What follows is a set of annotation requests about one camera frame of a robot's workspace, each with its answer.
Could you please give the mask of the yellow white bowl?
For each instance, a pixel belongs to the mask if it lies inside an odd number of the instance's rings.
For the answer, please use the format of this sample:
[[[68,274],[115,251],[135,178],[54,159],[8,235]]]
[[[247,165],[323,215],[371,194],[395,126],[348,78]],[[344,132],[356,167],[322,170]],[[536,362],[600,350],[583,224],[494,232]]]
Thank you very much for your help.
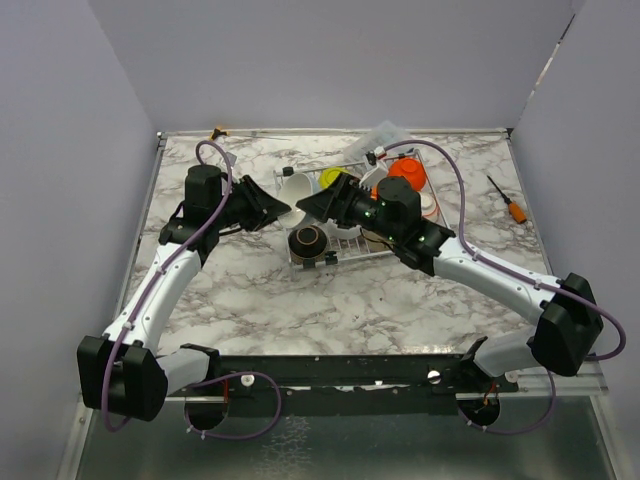
[[[324,169],[319,176],[318,183],[322,189],[327,189],[341,174],[349,171],[343,167],[329,167]]]

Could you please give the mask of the black patterned bowl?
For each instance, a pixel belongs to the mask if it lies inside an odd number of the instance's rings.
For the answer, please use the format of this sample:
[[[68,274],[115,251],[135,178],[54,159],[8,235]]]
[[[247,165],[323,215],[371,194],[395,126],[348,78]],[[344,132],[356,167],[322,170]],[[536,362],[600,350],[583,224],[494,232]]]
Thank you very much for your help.
[[[293,230],[288,235],[290,257],[295,264],[303,264],[305,260],[321,260],[328,247],[326,233],[315,225]]]

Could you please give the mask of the orange plastic bowl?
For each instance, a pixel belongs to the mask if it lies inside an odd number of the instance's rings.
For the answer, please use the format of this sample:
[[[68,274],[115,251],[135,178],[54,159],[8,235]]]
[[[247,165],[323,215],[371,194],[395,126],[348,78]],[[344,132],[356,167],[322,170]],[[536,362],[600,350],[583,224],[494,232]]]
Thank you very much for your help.
[[[388,176],[405,178],[415,191],[421,191],[428,179],[423,164],[413,157],[402,157],[392,163]]]

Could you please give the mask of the white orange patterned bowl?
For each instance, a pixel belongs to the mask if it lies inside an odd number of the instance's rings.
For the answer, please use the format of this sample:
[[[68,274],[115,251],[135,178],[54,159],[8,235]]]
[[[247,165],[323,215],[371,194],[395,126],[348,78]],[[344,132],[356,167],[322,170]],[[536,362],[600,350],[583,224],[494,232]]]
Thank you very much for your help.
[[[436,222],[439,218],[439,206],[433,196],[420,192],[421,214],[423,218]]]

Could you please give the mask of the plain white bowl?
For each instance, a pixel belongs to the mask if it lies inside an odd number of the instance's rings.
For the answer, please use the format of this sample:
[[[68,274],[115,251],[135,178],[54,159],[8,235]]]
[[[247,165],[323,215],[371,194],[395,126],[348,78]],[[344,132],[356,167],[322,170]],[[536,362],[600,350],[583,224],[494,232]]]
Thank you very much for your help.
[[[340,227],[334,220],[328,220],[326,222],[326,230],[332,237],[339,240],[352,240],[361,235],[361,231],[358,226]]]

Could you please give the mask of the beige ceramic bowl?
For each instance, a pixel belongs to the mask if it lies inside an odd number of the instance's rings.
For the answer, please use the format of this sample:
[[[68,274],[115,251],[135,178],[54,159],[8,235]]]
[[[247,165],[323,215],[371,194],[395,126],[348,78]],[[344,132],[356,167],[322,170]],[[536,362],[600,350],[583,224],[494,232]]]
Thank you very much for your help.
[[[364,234],[363,238],[370,252],[390,251],[391,246],[384,238],[373,234]]]

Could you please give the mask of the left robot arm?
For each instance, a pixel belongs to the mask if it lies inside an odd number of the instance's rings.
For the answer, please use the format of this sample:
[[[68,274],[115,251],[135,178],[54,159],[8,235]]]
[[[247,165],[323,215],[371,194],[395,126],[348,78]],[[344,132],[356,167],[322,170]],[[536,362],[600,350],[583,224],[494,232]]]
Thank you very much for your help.
[[[159,356],[165,326],[222,231],[238,226],[256,232],[291,210],[251,177],[231,180],[208,165],[188,170],[181,208],[162,228],[153,262],[129,303],[101,336],[86,336],[77,348],[88,408],[151,421],[166,397],[184,387],[214,392],[221,380],[216,351],[187,346]]]

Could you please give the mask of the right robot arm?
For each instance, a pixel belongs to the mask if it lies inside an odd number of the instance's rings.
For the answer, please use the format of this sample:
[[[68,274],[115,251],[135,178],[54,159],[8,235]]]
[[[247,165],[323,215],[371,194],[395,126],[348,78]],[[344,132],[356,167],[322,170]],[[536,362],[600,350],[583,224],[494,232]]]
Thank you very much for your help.
[[[452,230],[423,217],[419,193],[401,177],[383,179],[372,197],[355,177],[342,173],[296,205],[318,221],[359,226],[386,238],[409,268],[465,285],[530,323],[528,329],[474,343],[470,360],[459,367],[469,390],[481,391],[496,377],[527,368],[574,376],[603,329],[586,279],[530,272],[465,247]]]

